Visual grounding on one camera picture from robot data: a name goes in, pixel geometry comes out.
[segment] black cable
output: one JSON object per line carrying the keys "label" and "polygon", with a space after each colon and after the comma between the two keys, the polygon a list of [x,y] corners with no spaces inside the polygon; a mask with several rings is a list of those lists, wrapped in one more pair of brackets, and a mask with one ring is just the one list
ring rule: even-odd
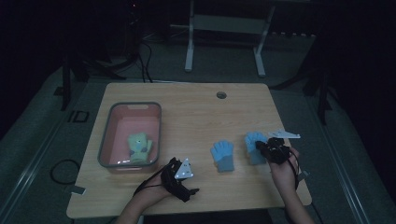
{"label": "black cable", "polygon": [[111,223],[113,223],[113,221],[116,220],[116,219],[117,219],[117,217],[113,217],[113,218],[111,218],[106,224],[111,224]]}
{"label": "black cable", "polygon": [[53,174],[54,170],[55,170],[61,163],[67,162],[67,161],[73,162],[73,163],[77,166],[77,169],[78,169],[78,171],[79,171],[79,164],[78,164],[78,162],[76,162],[76,161],[73,161],[73,160],[70,160],[70,159],[58,161],[55,165],[52,166],[52,168],[51,168],[50,171],[49,171],[49,176],[50,176],[50,178],[51,178],[51,180],[52,180],[53,182],[55,182],[55,183],[57,183],[57,184],[60,184],[60,185],[72,185],[72,184],[75,184],[75,183],[76,183],[76,180],[75,180],[75,181],[70,181],[70,182],[62,182],[62,181],[60,181],[60,180],[57,180],[57,179],[55,178],[54,174]]}
{"label": "black cable", "polygon": [[291,155],[294,156],[294,158],[295,158],[296,161],[297,161],[297,172],[296,172],[296,174],[298,175],[298,174],[300,173],[300,163],[299,163],[299,161],[298,161],[298,158],[297,158],[296,154],[294,154],[294,152],[292,152],[292,151],[290,151],[290,153],[291,153]]}
{"label": "black cable", "polygon": [[317,217],[319,218],[320,223],[323,224],[323,219],[321,218],[318,209],[315,207],[314,202],[312,202],[311,205],[312,205],[312,207],[314,208],[315,213],[317,214]]}
{"label": "black cable", "polygon": [[296,169],[294,168],[293,164],[291,164],[291,161],[289,159],[288,159],[288,163],[291,167],[291,170],[293,170],[293,172],[294,172],[294,182],[295,182],[294,185],[295,185],[295,188],[297,189],[299,181],[298,181],[298,175],[296,174]]}
{"label": "black cable", "polygon": [[142,44],[144,45],[144,46],[146,46],[147,48],[148,48],[148,50],[149,50],[149,54],[148,54],[148,60],[146,61],[146,75],[147,75],[147,77],[148,77],[148,80],[149,80],[149,82],[151,82],[152,83],[152,79],[151,79],[151,76],[149,75],[149,61],[151,60],[151,54],[152,54],[152,49],[151,49],[151,47],[148,45],[148,44],[146,44],[145,42],[142,42]]}
{"label": "black cable", "polygon": [[137,187],[137,189],[134,192],[134,196],[136,195],[136,193],[138,193],[140,190],[145,189],[146,188],[146,184],[153,179],[155,176],[159,175],[165,168],[167,168],[168,166],[173,165],[171,162],[166,164],[163,168],[161,168],[159,171],[157,171],[154,175],[152,175],[151,177],[149,177],[147,180],[143,181],[143,183],[140,184],[139,187]]}
{"label": "black cable", "polygon": [[145,65],[143,64],[143,60],[142,60],[142,56],[140,56],[140,54],[139,54],[139,62],[142,64],[142,79],[143,79],[143,82],[146,82],[146,79],[145,79]]}

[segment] gray floor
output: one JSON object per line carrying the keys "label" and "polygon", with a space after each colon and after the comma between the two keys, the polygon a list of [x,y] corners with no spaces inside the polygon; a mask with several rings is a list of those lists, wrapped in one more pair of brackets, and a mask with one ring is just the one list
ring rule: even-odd
{"label": "gray floor", "polygon": [[[207,44],[207,39],[198,39],[193,69],[185,73],[185,33],[175,35],[170,42],[158,42],[155,37],[145,38],[152,48],[149,72],[155,81],[264,83],[269,86],[296,74],[313,41],[313,38],[302,36],[268,36],[262,53],[267,76],[258,77],[252,49],[246,45],[221,42],[216,47]],[[149,49],[142,46],[141,54],[146,60]],[[119,74],[128,77],[127,81],[141,82],[139,64],[121,69]],[[61,81],[61,70],[49,77],[0,143],[0,202],[11,211],[9,223],[72,222],[65,213],[70,186],[53,182],[50,170],[61,160],[82,161],[106,84],[113,80],[92,74],[88,83],[74,82],[73,101],[64,112],[60,111],[62,98],[53,95]],[[396,223],[395,205],[382,186],[346,112],[329,97],[332,110],[326,113],[328,125],[321,125],[316,116],[318,97],[303,95],[305,82],[302,80],[283,91],[271,93],[286,130],[302,136],[291,143],[301,152],[302,168],[310,173],[306,182],[323,222]],[[87,122],[68,121],[73,110],[89,112]],[[29,161],[40,151],[45,152],[40,154],[42,162],[34,167]],[[16,194],[12,190],[29,165],[37,170],[27,181],[30,188]],[[76,179],[77,174],[72,163],[64,163],[56,170],[56,178],[66,182]],[[319,222],[313,205],[307,209]],[[256,213],[240,211],[236,214],[248,216],[247,224],[261,222],[261,216]],[[269,214],[274,223],[287,223],[282,209],[269,209]],[[112,217],[99,217],[74,221],[107,223],[111,220]],[[175,217],[171,223],[192,223],[192,220],[180,221]]]}

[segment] black stand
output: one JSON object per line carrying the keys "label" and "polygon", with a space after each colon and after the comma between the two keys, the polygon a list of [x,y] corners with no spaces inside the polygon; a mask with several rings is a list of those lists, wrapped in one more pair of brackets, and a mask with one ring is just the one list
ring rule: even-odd
{"label": "black stand", "polygon": [[303,93],[305,96],[313,96],[319,89],[318,116],[322,124],[326,125],[326,110],[332,109],[327,101],[330,73],[330,69],[328,68],[312,68],[306,72],[299,72],[295,77],[292,77],[278,85],[269,87],[269,89],[283,90],[297,81],[308,78],[308,81],[303,87]]}
{"label": "black stand", "polygon": [[70,54],[66,54],[64,56],[63,87],[62,87],[62,96],[63,96],[62,111],[66,110],[66,108],[71,100],[70,70],[73,70],[77,81],[87,82],[88,78],[89,78],[89,74],[88,74],[87,69],[84,64],[84,63],[86,63],[87,65],[89,65],[93,69],[98,70],[99,72],[106,75],[107,77],[110,77],[112,79],[117,79],[117,80],[125,80],[126,77],[120,77],[119,75],[113,73],[111,71],[111,68],[120,68],[122,66],[126,66],[126,65],[133,63],[135,60],[135,59],[131,58],[131,59],[128,59],[124,63],[116,64],[109,68],[109,67],[102,66],[97,61],[95,61],[83,54],[72,54],[72,55],[74,57],[72,57]]}

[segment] plastic bin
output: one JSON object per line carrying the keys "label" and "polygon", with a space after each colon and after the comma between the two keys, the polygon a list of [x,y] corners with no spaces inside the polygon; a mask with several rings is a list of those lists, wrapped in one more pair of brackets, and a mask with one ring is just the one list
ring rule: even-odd
{"label": "plastic bin", "polygon": [[148,173],[158,168],[162,109],[155,102],[110,108],[99,163],[111,173]]}

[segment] blue glove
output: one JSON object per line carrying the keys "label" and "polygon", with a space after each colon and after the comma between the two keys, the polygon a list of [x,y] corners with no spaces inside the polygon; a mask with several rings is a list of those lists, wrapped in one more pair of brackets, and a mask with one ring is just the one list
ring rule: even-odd
{"label": "blue glove", "polygon": [[266,143],[268,139],[259,132],[247,133],[245,143],[247,144],[247,155],[250,158],[250,164],[252,165],[266,163],[264,156],[256,149],[256,141]]}
{"label": "blue glove", "polygon": [[218,172],[233,171],[233,144],[225,140],[219,141],[210,148]]}

